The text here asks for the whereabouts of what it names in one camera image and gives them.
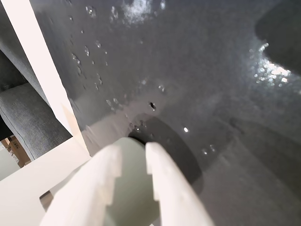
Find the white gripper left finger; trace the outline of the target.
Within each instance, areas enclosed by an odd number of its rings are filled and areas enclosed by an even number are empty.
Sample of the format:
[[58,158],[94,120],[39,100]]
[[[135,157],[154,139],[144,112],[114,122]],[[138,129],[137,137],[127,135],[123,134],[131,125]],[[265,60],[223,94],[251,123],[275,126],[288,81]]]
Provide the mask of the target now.
[[40,225],[102,226],[121,172],[121,148],[103,148],[55,193]]

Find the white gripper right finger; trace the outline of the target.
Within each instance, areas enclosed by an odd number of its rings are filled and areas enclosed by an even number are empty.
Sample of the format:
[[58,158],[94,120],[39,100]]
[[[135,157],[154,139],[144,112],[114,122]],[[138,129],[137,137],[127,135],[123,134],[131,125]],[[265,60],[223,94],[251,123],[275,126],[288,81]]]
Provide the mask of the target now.
[[148,142],[145,154],[154,200],[159,202],[161,225],[213,226],[203,203],[163,146]]

